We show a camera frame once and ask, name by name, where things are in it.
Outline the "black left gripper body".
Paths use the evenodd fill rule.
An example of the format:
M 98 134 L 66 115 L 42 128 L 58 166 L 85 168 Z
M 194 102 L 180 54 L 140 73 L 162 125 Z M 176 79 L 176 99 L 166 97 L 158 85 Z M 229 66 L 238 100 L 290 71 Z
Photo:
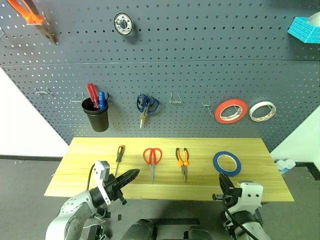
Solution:
M 127 184 L 126 181 L 127 180 L 123 176 L 115 177 L 113 174 L 111 174 L 108 177 L 108 180 L 104 182 L 105 192 L 107 193 L 111 201 L 116 201 L 117 199 L 119 199 L 122 205 L 125 205 L 127 203 L 121 190 L 121 188 L 123 188 Z

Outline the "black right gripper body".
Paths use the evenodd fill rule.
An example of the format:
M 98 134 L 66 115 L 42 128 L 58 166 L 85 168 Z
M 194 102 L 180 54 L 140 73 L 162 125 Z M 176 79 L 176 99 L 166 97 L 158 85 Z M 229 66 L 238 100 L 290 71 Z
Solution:
M 214 201 L 222 201 L 224 198 L 226 206 L 230 208 L 238 202 L 238 198 L 242 196 L 242 192 L 243 190 L 240 187 L 223 188 L 221 194 L 213 193 L 212 199 Z

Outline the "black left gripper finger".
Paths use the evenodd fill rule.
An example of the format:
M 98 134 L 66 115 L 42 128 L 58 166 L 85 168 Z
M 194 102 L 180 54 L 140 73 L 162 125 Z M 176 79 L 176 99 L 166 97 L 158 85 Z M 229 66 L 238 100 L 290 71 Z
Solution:
M 122 189 L 138 176 L 138 172 L 125 172 L 119 176 L 119 188 Z
M 128 185 L 139 175 L 139 173 L 140 170 L 138 168 L 130 169 L 116 178 L 117 184 Z

